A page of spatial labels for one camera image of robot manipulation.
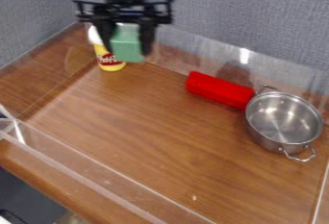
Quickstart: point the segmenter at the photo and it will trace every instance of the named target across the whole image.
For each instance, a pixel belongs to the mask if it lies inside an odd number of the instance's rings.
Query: green block
[[[139,42],[139,25],[116,24],[115,34],[111,38],[111,46],[118,61],[142,62],[144,56]]]

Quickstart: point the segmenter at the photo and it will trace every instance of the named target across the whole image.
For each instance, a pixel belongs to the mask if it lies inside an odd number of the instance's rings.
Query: wooden surface
[[[293,162],[253,143],[241,111],[184,91],[184,78],[148,63],[92,67],[25,121],[216,223],[310,223],[327,129],[315,159]],[[92,223],[146,222],[8,142],[0,163]]]

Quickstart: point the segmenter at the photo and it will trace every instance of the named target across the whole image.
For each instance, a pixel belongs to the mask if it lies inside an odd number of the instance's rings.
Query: stainless steel pot
[[[254,141],[271,152],[282,153],[291,160],[307,162],[315,152],[313,140],[322,132],[322,119],[314,106],[301,97],[274,91],[261,93],[265,85],[246,106],[247,129]],[[291,155],[311,150],[311,155]]]

